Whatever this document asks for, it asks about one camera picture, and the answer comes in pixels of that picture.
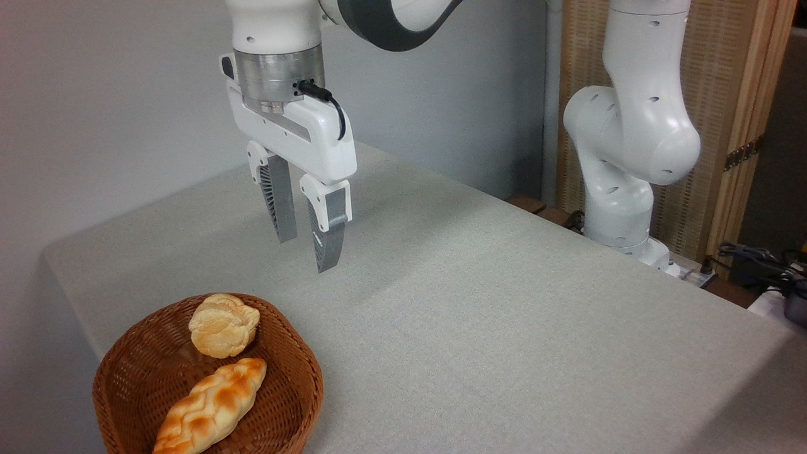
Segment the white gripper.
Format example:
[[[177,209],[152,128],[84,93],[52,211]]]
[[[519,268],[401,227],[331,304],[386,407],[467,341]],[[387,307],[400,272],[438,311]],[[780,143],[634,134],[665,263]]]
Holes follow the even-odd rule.
[[[352,219],[351,185],[357,170],[351,121],[339,107],[315,97],[291,102],[283,113],[262,111],[242,94],[234,54],[220,56],[236,125],[251,139],[250,173],[260,187],[280,243],[297,238],[289,163],[305,175],[300,187],[308,203],[319,273],[340,259],[345,226]]]

